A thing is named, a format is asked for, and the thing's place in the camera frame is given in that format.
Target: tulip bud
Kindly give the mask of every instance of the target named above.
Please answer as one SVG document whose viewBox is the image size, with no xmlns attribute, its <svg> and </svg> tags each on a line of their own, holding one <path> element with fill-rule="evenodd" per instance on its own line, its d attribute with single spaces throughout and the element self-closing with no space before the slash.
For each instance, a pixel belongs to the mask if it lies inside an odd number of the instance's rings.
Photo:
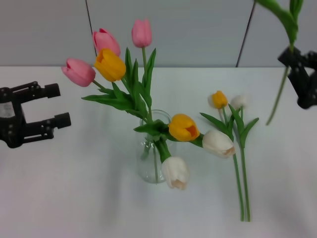
<svg viewBox="0 0 317 238">
<path fill-rule="evenodd" d="M 241 107 L 245 107 L 248 104 L 248 100 L 245 95 L 238 95 L 232 99 L 230 104 L 235 110 L 238 110 Z"/>
<path fill-rule="evenodd" d="M 102 49 L 110 49 L 117 56 L 120 56 L 121 50 L 120 45 L 115 37 L 108 32 L 106 29 L 100 28 L 99 32 L 93 32 L 93 40 L 96 51 L 99 53 Z"/>
<path fill-rule="evenodd" d="M 69 58 L 66 61 L 66 65 L 67 66 L 62 67 L 61 70 L 73 83 L 81 87 L 87 87 L 94 81 L 96 72 L 89 64 L 81 59 Z"/>
<path fill-rule="evenodd" d="M 221 158 L 228 158 L 236 153 L 231 139 L 218 130 L 210 130 L 204 135 L 203 148 Z"/>
<path fill-rule="evenodd" d="M 215 94 L 212 94 L 211 98 L 214 107 L 217 109 L 221 109 L 222 107 L 228 105 L 228 100 L 221 91 L 217 91 Z"/>
<path fill-rule="evenodd" d="M 180 157 L 167 158 L 161 168 L 167 185 L 170 188 L 185 190 L 189 181 L 189 169 L 186 162 Z"/>
<path fill-rule="evenodd" d="M 169 133 L 179 141 L 192 141 L 200 135 L 196 123 L 185 114 L 173 116 L 168 127 Z"/>
<path fill-rule="evenodd" d="M 95 67 L 110 82 L 121 80 L 126 71 L 124 62 L 110 49 L 102 49 L 99 52 Z"/>
<path fill-rule="evenodd" d="M 141 21 L 137 19 L 132 28 L 132 41 L 138 47 L 147 47 L 152 42 L 151 25 L 148 19 Z"/>
</svg>

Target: yellow tulip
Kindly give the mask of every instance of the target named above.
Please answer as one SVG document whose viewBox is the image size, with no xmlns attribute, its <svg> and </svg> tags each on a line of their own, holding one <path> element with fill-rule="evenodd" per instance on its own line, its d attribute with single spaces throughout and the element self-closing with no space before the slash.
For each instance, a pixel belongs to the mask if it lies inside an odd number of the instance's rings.
<svg viewBox="0 0 317 238">
<path fill-rule="evenodd" d="M 110 82 L 121 80 L 126 70 L 124 62 L 110 49 L 99 51 L 95 67 Z"/>
<path fill-rule="evenodd" d="M 192 141 L 200 135 L 196 123 L 185 114 L 176 114 L 168 127 L 169 133 L 179 141 Z"/>
<path fill-rule="evenodd" d="M 221 91 L 217 91 L 215 94 L 212 94 L 211 98 L 214 107 L 217 109 L 221 109 L 222 107 L 228 105 L 228 100 Z"/>
</svg>

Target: black robotic gripper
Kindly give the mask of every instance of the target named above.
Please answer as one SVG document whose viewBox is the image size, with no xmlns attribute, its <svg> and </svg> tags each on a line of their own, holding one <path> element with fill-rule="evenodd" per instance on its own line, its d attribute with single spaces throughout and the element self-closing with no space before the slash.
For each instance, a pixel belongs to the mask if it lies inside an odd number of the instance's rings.
<svg viewBox="0 0 317 238">
<path fill-rule="evenodd" d="M 298 96 L 298 106 L 308 109 L 317 105 L 317 53 L 310 51 L 302 56 L 297 48 L 293 52 L 287 48 L 278 60 L 292 69 L 288 78 Z M 312 68 L 314 72 L 309 76 L 305 67 Z"/>
<path fill-rule="evenodd" d="M 58 84 L 41 88 L 37 82 L 14 88 L 0 88 L 0 140 L 9 148 L 17 148 L 24 143 L 53 139 L 53 129 L 70 126 L 69 113 L 54 118 L 26 123 L 21 104 L 39 99 L 60 96 Z"/>
</svg>

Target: white table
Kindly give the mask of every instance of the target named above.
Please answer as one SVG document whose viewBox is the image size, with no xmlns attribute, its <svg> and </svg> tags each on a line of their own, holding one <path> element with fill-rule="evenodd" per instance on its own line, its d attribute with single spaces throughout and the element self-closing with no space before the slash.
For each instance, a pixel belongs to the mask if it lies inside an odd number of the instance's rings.
<svg viewBox="0 0 317 238">
<path fill-rule="evenodd" d="M 23 106 L 28 122 L 65 112 L 72 120 L 71 127 L 55 130 L 53 140 L 13 150 L 0 141 L 0 237 L 317 237 L 317 108 L 300 109 L 287 82 L 278 112 L 265 126 L 282 73 L 281 68 L 154 70 L 153 109 L 188 114 L 203 133 L 211 126 L 199 112 L 218 115 L 207 96 L 222 90 L 228 99 L 250 97 L 245 119 L 260 118 L 246 147 L 253 222 L 241 223 L 232 159 L 179 143 L 177 155 L 191 171 L 188 189 L 147 184 L 134 170 L 137 118 L 81 100 L 98 94 L 96 86 L 80 88 L 58 67 L 0 67 L 0 87 L 59 84 L 61 97 Z M 99 74 L 96 80 L 110 87 Z"/>
</svg>

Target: glass vase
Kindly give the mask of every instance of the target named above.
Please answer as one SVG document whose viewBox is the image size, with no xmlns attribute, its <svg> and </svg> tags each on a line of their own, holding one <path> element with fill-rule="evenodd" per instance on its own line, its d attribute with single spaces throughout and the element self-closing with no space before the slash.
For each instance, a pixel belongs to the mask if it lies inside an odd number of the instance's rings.
<svg viewBox="0 0 317 238">
<path fill-rule="evenodd" d="M 168 113 L 161 110 L 152 110 L 152 119 L 161 120 L 169 124 L 171 118 Z M 136 158 L 137 158 L 137 173 L 146 182 L 160 183 L 164 182 L 165 178 L 161 171 L 161 161 L 157 148 L 153 143 L 153 137 L 147 133 L 136 132 Z M 173 155 L 176 152 L 176 142 L 166 141 L 170 153 Z"/>
</svg>

